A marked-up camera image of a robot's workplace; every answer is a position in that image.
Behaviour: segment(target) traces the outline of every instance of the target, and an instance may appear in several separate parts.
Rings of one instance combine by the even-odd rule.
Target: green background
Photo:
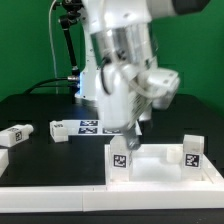
[[[48,11],[52,0],[0,1],[0,100],[22,93],[33,84],[54,77],[48,35]],[[212,0],[200,14],[153,22],[161,67],[179,72],[179,93],[197,96],[224,116],[224,1]],[[58,76],[70,75],[68,53],[58,18],[52,26]],[[80,25],[72,37],[77,61],[84,67],[84,43]],[[44,89],[44,92],[55,90]]]

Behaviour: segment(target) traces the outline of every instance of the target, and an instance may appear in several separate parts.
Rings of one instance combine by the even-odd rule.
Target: white block
[[[182,179],[201,181],[204,137],[185,135],[183,152]]]
[[[183,147],[181,146],[169,146],[167,147],[166,159],[168,163],[178,164],[183,158]]]
[[[123,136],[115,136],[110,142],[111,181],[129,181],[132,169],[132,151],[127,149]]]
[[[64,127],[63,121],[50,122],[50,134],[55,142],[68,141],[68,130]]]
[[[9,165],[8,150],[0,149],[0,177]]]

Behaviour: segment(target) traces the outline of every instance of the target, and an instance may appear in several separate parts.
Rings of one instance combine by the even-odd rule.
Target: black cable
[[[109,64],[110,62],[111,62],[111,60],[109,58],[107,58],[107,57],[103,58],[102,64],[101,64],[101,69],[100,69],[101,83],[103,86],[103,90],[107,95],[111,95],[111,93],[109,92],[109,90],[106,87],[105,77],[104,77],[104,67],[106,64]]]
[[[37,84],[33,85],[29,89],[23,92],[23,94],[30,94],[34,89],[38,88],[39,86],[45,84],[45,83],[50,83],[50,82],[57,82],[57,81],[64,81],[67,80],[67,77],[61,77],[61,78],[54,78],[54,79],[47,79],[41,82],[38,82]]]

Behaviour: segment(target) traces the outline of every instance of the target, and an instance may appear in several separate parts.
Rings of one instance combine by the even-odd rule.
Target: white cube
[[[0,149],[0,177],[9,165],[8,150]]]
[[[63,121],[50,122],[50,134],[55,142],[68,141],[68,130],[64,127]]]
[[[201,181],[204,137],[185,135],[183,152],[182,179]]]
[[[110,142],[110,179],[129,181],[132,173],[132,151],[126,146],[123,136],[115,136]]]

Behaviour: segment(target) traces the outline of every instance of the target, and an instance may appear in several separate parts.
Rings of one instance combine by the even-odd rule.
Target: black tabletop
[[[9,96],[0,103],[0,113],[0,130],[16,124],[34,126],[29,140],[9,148],[9,166],[0,178],[0,187],[105,183],[104,145],[109,144],[112,136],[69,136],[68,142],[56,144],[49,133],[49,122],[53,120],[97,120],[95,108],[73,104],[70,95],[30,94]],[[224,119],[196,97],[176,95],[167,110],[154,110],[152,122],[142,123],[140,127],[142,144],[182,143],[185,134],[205,136],[205,154],[224,174]],[[224,220],[222,213],[220,209],[203,209],[2,214],[0,220],[8,220],[4,223],[28,223],[26,220],[32,223],[46,220],[47,223],[65,223],[65,220],[66,223],[72,220],[77,223],[219,223],[215,217]]]

